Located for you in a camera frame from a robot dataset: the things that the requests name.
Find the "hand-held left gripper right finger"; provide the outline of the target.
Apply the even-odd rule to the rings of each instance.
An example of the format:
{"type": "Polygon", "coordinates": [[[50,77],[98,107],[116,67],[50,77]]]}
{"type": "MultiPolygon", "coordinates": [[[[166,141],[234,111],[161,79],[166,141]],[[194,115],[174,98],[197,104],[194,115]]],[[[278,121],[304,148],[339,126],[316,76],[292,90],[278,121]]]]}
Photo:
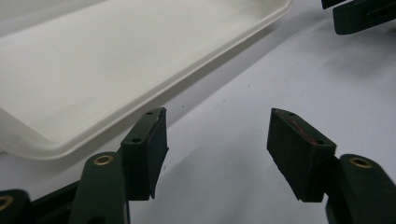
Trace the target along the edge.
{"type": "Polygon", "coordinates": [[[322,201],[325,167],[336,150],[332,140],[297,114],[272,108],[266,147],[298,200],[322,201]]]}

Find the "white plastic bin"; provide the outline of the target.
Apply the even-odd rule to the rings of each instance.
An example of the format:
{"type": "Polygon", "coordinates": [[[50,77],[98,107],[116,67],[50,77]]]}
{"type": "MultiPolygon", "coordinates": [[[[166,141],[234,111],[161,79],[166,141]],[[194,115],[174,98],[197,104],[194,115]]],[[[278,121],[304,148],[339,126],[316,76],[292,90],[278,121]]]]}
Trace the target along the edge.
{"type": "Polygon", "coordinates": [[[0,0],[0,151],[54,160],[285,15],[292,0],[0,0]]]}

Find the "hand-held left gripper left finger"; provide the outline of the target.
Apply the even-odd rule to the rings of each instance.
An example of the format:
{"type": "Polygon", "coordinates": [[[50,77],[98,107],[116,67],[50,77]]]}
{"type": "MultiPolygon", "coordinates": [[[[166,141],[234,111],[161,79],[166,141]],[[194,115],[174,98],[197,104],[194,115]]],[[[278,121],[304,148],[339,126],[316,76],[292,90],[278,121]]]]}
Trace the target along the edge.
{"type": "Polygon", "coordinates": [[[120,143],[129,201],[155,198],[155,189],[168,152],[166,109],[145,112],[120,143]]]}

